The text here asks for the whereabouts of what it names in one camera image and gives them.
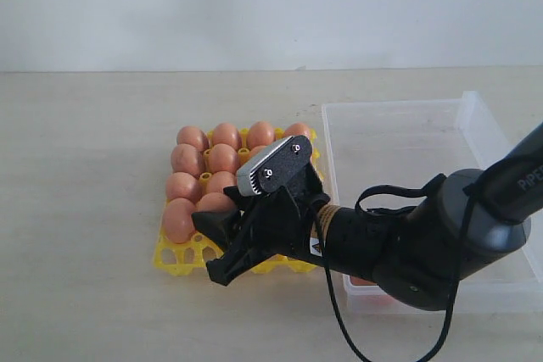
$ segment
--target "beige tabletop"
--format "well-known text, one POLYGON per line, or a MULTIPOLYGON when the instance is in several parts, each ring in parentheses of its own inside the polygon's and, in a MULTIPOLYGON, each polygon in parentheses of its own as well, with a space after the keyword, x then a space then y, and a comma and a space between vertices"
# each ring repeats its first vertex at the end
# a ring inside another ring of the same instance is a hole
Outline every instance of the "beige tabletop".
MULTIPOLYGON (((0 360, 353 361, 322 270, 230 287, 151 263, 178 128, 303 120, 331 102, 479 91, 510 142, 543 118, 543 68, 0 74, 0 360)), ((379 361, 422 356, 441 315, 354 315, 379 361)), ((543 314, 457 315, 440 361, 543 360, 543 314)))

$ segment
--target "black wire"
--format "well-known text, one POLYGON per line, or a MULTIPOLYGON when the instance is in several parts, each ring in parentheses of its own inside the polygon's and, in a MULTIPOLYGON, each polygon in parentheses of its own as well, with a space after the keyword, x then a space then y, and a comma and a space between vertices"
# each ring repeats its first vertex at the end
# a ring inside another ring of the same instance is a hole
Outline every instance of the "black wire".
MULTIPOLYGON (((473 211, 475 209, 475 205, 481 199, 481 192, 483 191, 484 185, 488 181, 490 181, 493 177, 498 175, 501 170, 506 170, 507 167, 513 166, 518 163, 526 162, 526 161, 539 163, 539 161, 541 161, 541 157, 523 155, 523 156, 503 159, 495 163, 494 165, 490 166, 473 184, 472 191, 470 192, 470 195, 467 199, 466 208, 464 209, 464 214, 462 216, 462 225, 458 234, 456 261, 454 263, 454 268, 452 272, 451 289, 449 291, 449 298, 447 300, 447 306, 445 308, 445 318, 443 319, 441 332, 439 334, 437 341, 435 342, 435 345, 421 359, 418 359, 417 362, 430 361, 443 348, 443 345, 445 344, 445 340, 447 339, 447 336, 449 334, 449 330, 451 328, 453 311, 455 307, 456 295, 458 294, 458 287, 460 286, 460 280, 461 280, 460 274, 462 271, 462 250, 467 238, 467 231, 469 229, 469 224, 471 223, 471 219, 473 217, 473 211)), ((356 345, 353 343, 353 340, 351 339, 349 335, 349 332, 347 331, 347 328, 345 327, 345 323, 343 322, 343 318, 341 317, 341 313, 339 311, 338 301, 336 299, 336 295, 333 290, 330 264, 328 262, 327 255, 326 255, 326 246, 324 242, 324 237, 322 235, 322 228, 321 228, 321 223, 319 221, 319 216, 318 216, 318 213, 315 211, 315 209, 311 205, 308 204, 307 208, 311 212, 311 216, 313 220, 315 221, 316 234, 319 239, 319 245, 321 246, 322 264, 324 266, 324 273, 326 275, 328 293, 330 295, 330 302, 332 303, 333 313, 335 314, 336 320, 338 321, 338 324, 339 324, 339 329, 343 333, 344 339, 349 345, 350 349, 353 351, 353 353, 363 362, 372 362, 356 347, 356 345)))

